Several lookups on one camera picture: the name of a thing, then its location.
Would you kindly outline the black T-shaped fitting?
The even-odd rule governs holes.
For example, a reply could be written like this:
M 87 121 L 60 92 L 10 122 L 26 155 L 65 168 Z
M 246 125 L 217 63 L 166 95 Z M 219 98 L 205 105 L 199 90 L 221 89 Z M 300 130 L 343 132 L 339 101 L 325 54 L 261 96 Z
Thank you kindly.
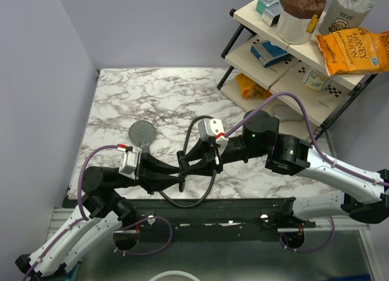
M 179 175 L 180 183 L 179 183 L 179 191 L 182 193 L 185 189 L 185 177 Z

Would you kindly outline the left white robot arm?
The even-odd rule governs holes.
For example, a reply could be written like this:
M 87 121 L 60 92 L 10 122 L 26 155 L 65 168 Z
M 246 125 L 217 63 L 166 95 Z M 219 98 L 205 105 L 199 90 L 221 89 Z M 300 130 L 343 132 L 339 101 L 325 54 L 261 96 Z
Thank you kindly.
M 89 166 L 94 155 L 116 150 L 122 159 L 119 167 Z M 104 145 L 84 161 L 77 184 L 77 206 L 70 217 L 39 249 L 20 255 L 15 264 L 24 280 L 66 280 L 76 263 L 103 237 L 117 230 L 135 229 L 154 215 L 142 217 L 129 199 L 117 189 L 141 186 L 148 193 L 161 192 L 182 183 L 179 168 L 131 147 Z

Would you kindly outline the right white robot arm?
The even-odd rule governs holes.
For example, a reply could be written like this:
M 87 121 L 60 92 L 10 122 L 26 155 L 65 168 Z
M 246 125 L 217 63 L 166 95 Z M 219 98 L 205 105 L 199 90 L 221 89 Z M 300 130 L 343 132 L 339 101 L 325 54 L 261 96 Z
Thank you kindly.
M 279 132 L 280 121 L 265 111 L 246 113 L 237 137 L 222 133 L 218 119 L 199 122 L 200 138 L 189 151 L 179 151 L 179 174 L 213 176 L 224 164 L 266 157 L 265 167 L 281 175 L 297 175 L 335 188 L 321 196 L 294 198 L 280 211 L 280 221 L 294 227 L 316 217 L 349 216 L 367 224 L 388 218 L 388 171 L 369 172 L 319 153 L 309 142 Z

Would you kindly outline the grey shower head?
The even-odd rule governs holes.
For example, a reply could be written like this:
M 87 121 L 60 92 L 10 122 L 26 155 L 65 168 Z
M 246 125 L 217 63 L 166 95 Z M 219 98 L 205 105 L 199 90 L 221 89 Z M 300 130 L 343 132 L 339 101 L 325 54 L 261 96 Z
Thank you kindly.
M 139 120 L 130 126 L 128 136 L 134 145 L 142 149 L 143 153 L 150 153 L 150 144 L 156 137 L 156 129 L 152 123 Z

